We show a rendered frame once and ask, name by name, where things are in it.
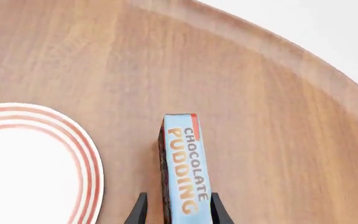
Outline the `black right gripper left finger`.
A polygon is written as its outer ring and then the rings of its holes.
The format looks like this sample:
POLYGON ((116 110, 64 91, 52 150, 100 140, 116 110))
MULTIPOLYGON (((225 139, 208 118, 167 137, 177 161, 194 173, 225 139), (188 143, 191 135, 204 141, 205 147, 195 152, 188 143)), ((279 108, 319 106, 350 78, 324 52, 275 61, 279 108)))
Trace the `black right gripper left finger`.
POLYGON ((141 192, 124 224, 145 224, 147 219, 147 193, 141 192))

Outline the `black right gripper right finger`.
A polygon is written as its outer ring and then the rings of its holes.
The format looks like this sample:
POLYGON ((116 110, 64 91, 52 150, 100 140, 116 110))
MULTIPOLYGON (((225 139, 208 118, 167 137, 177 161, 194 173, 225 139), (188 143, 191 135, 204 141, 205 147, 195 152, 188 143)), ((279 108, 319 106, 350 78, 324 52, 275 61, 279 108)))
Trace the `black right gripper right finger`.
POLYGON ((213 224, 234 224, 216 192, 211 193, 211 216, 213 224))

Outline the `chocolate pudding box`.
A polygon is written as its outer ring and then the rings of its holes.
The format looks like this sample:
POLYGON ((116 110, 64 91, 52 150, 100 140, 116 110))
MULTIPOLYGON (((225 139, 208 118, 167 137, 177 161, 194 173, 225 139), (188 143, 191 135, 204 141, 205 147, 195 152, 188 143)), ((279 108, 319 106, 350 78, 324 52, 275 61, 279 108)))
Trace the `chocolate pudding box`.
POLYGON ((199 117, 166 114, 158 135, 163 223, 213 224, 199 117))

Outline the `white plate with red rings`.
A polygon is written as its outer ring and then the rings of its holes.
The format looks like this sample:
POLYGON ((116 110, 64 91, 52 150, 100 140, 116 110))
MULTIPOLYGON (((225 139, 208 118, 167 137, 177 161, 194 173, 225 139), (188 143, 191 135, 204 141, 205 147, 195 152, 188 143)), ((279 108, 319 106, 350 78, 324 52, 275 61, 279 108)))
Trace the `white plate with red rings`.
POLYGON ((0 224, 96 224, 103 193, 98 149, 78 123, 0 103, 0 224))

